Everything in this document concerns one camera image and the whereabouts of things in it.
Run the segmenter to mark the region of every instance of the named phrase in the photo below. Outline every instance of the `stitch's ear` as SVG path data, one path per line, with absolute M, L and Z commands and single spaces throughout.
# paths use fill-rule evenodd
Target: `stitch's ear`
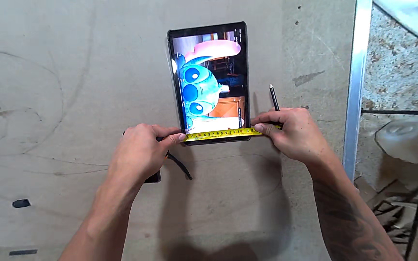
M 241 46 L 237 42 L 230 40 L 212 40 L 196 44 L 194 46 L 194 52 L 189 51 L 185 55 L 185 60 L 189 63 L 198 57 L 210 57 L 204 61 L 199 61 L 199 63 L 194 63 L 200 64 L 210 59 L 234 56 L 239 54 L 240 51 Z

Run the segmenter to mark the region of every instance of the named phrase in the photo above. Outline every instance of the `forearm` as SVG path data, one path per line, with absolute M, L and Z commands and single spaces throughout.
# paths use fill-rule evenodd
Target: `forearm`
M 90 213 L 60 261 L 117 260 L 122 257 L 131 204 L 141 183 L 107 179 L 97 190 Z
M 403 260 L 333 152 L 307 168 L 332 260 Z

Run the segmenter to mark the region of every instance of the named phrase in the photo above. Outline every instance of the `tablet screen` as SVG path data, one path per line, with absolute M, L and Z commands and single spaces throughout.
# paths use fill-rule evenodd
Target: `tablet screen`
M 170 39 L 186 134 L 246 127 L 245 32 L 223 29 Z

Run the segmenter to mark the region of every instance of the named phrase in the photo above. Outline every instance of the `hand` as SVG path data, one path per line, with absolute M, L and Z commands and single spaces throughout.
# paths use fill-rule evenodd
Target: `hand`
M 282 130 L 265 122 L 281 122 Z M 268 135 L 274 145 L 287 157 L 308 165 L 333 153 L 321 131 L 304 108 L 281 108 L 261 113 L 251 120 L 254 129 Z
M 139 124 L 128 128 L 109 163 L 108 176 L 143 183 L 162 167 L 167 151 L 186 138 L 179 132 L 177 127 L 159 125 Z M 166 138 L 158 142 L 156 137 Z

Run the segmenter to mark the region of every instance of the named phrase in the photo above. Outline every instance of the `yellow measuring tape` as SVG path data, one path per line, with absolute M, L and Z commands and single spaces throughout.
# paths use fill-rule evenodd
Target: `yellow measuring tape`
M 240 136 L 254 136 L 254 135 L 263 135 L 263 134 L 256 131 L 254 128 L 217 130 L 217 131 L 207 131 L 207 132 L 187 134 L 186 139 L 183 141 L 207 140 L 207 139 L 230 138 L 230 137 L 240 137 Z

